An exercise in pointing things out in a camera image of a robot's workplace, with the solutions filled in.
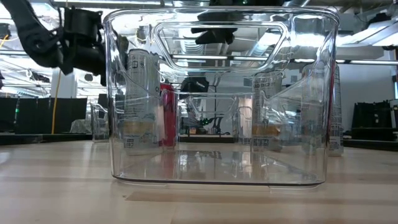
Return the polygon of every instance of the ceiling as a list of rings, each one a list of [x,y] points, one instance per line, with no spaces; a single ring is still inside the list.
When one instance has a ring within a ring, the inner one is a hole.
[[[187,4],[187,6],[189,6],[189,2],[181,2],[182,1],[164,0],[166,6],[172,4],[176,5],[177,3],[182,5]],[[392,1],[388,0],[312,0],[307,2],[308,7],[323,7],[340,13],[340,17],[342,20],[340,31],[347,31],[348,33],[351,32],[351,34],[347,35],[347,37],[340,38],[340,40],[338,40],[338,43],[339,41],[340,43],[344,43],[345,41],[346,43],[348,43],[345,47],[352,47],[349,48],[352,50],[345,49],[338,51],[338,58],[342,59],[375,59],[378,58],[378,56],[380,57],[383,53],[382,49],[380,47],[372,47],[372,44],[368,44],[368,48],[370,49],[367,50],[363,50],[364,47],[362,47],[362,50],[358,48],[358,52],[360,53],[356,54],[356,50],[353,47],[360,46],[360,44],[356,42],[356,39],[350,39],[350,37],[354,37],[354,34],[358,34],[361,31],[366,30],[367,21],[373,18],[374,15],[379,12],[386,11],[390,14],[393,14],[393,17],[398,16],[396,13],[398,12],[396,6],[393,6]],[[56,7],[65,6],[66,1],[31,0],[31,3],[35,10],[35,13],[46,28],[54,29],[58,26],[59,21]],[[157,1],[125,0],[70,0],[68,1],[68,5],[75,5],[76,7],[83,7],[90,10],[101,10],[104,11],[104,16],[114,11],[115,9],[120,8],[152,8],[159,6]],[[5,78],[5,80],[3,80],[4,87],[1,90],[2,93],[7,92],[9,94],[22,96],[48,96],[50,93],[50,83],[54,70],[51,68],[38,66],[26,54],[24,54],[21,43],[19,42],[19,39],[17,37],[14,23],[12,22],[12,20],[10,20],[10,16],[3,6],[0,7],[0,15],[2,15],[0,18],[0,22],[10,24],[10,30],[12,35],[9,40],[4,42],[0,49],[0,71]],[[231,54],[232,52],[239,52],[246,49],[247,47],[243,47],[244,44],[250,44],[250,40],[255,40],[257,38],[257,35],[255,32],[238,32],[236,34],[236,38],[239,43],[236,43],[234,47],[225,50],[229,54]],[[213,53],[217,53],[224,50],[223,47],[223,45],[214,45],[213,48],[210,47],[207,50],[209,52],[214,51]],[[43,75],[44,77],[47,77],[50,80],[50,83],[31,80],[27,76],[27,71],[29,70],[35,71]],[[100,77],[94,77],[92,82],[88,82],[84,79],[85,74],[86,72],[84,71],[76,70],[76,75],[78,77],[78,96],[88,97],[95,100],[99,93],[105,93],[106,90],[100,85]]]

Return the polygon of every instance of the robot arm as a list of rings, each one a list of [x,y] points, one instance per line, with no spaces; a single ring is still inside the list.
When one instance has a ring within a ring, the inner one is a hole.
[[[79,68],[101,75],[105,85],[105,52],[99,33],[102,12],[65,8],[64,26],[60,21],[59,28],[47,30],[27,0],[1,2],[15,22],[22,47],[38,65],[59,67],[66,75]]]

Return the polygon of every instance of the wooden table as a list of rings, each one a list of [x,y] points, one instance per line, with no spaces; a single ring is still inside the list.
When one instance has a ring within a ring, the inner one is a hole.
[[[109,167],[107,144],[0,147],[0,223],[398,223],[396,152],[346,148],[315,190],[143,187]]]

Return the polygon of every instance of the transparent container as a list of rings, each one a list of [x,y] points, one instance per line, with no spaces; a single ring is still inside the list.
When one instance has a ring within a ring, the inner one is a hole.
[[[109,142],[108,110],[97,103],[90,103],[90,106],[93,142]]]
[[[331,11],[281,7],[110,14],[112,175],[131,182],[323,183],[338,23]]]

